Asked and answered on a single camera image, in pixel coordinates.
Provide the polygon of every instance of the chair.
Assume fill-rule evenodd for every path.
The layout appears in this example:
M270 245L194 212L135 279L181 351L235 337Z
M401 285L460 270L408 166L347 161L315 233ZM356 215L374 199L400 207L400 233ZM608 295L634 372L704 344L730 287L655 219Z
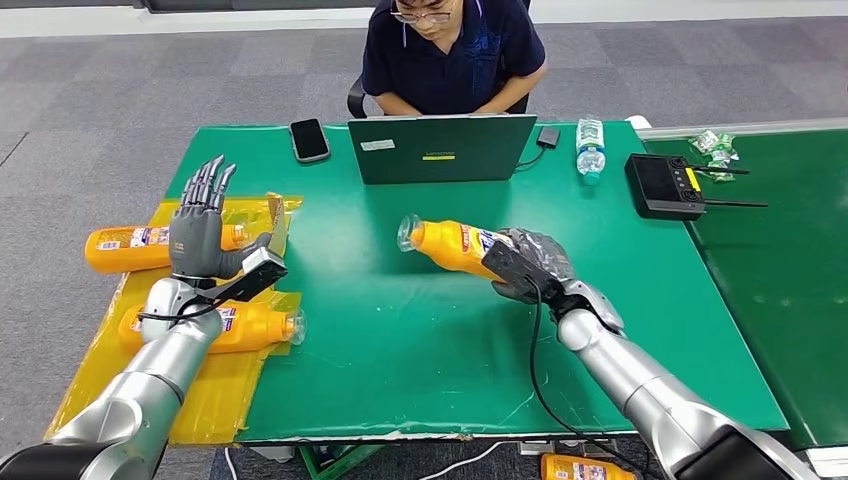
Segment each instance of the chair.
M521 0L524 2L524 6L527 7L527 10L530 10L530 0ZM506 68L504 65L503 59L501 59L501 71L503 72L500 77L504 79L504 82L507 80ZM507 113L511 114L521 114L527 112L527 101L530 99L530 95L526 95L524 98L519 100L515 105L510 107L507 110ZM365 109L363 108L363 102L365 101L365 91L362 90L362 75L353 82L353 86L350 87L350 92L347 94L347 109L350 111L350 114L353 115L353 118L366 118Z

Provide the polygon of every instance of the person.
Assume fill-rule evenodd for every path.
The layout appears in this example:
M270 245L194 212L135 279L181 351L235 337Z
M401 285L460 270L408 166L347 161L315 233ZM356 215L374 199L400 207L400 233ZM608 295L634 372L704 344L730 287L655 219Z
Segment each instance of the person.
M362 88L387 115L503 113L546 70L522 0L380 0Z

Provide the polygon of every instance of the robot finger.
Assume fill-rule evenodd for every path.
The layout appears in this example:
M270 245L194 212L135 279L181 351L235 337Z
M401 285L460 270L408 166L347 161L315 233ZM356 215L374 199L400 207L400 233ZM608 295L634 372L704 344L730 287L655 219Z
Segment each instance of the robot finger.
M185 191L183 192L184 199L180 202L180 206L187 207L191 205L192 197L194 197L195 187L197 186L197 182L200 180L200 171L202 169L203 167L198 168L197 171L194 172L194 175L189 177L188 181L186 182Z
M191 188L192 179L193 179L193 176L188 177L188 180L186 180L186 186L183 188L183 194L180 196L180 206L181 207L185 206L185 204L186 204L186 196L188 195L188 191Z
M206 176L203 178L203 183L198 187L198 191L200 192L198 203L201 207L209 208L209 201L212 196L212 183L215 182L215 176L218 174L218 168L223 162L223 155L218 155L215 160L212 160L212 165L209 167L209 171L206 172Z
M235 172L236 164L232 164L225 168L221 176L215 181L215 193L212 194L212 202L210 204L210 207L214 210L221 210L221 206L224 203L224 192L226 192L227 186L230 184L230 178Z
M209 166L212 162L206 162L203 166L200 167L200 170L197 171L197 183L194 184L194 187L191 190L191 196L189 197L190 205L197 205L200 199L200 192L203 190L203 179L209 174Z

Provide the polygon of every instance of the white wall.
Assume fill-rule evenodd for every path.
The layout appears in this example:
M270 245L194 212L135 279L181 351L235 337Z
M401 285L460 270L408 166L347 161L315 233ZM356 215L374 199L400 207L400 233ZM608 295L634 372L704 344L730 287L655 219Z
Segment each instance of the white wall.
M848 0L533 0L537 23L848 15Z
M848 0L533 0L537 23L848 16ZM0 38L363 28L369 8L151 15L132 7L0 9Z

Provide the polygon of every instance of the dark blue shirt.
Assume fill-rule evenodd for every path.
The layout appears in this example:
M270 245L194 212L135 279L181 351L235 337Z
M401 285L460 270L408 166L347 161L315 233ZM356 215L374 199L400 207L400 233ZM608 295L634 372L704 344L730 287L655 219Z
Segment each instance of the dark blue shirt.
M471 113L511 77L545 62L522 0L464 0L462 30L445 54L392 15L380 0L368 27L362 87L371 96L394 92L423 114Z

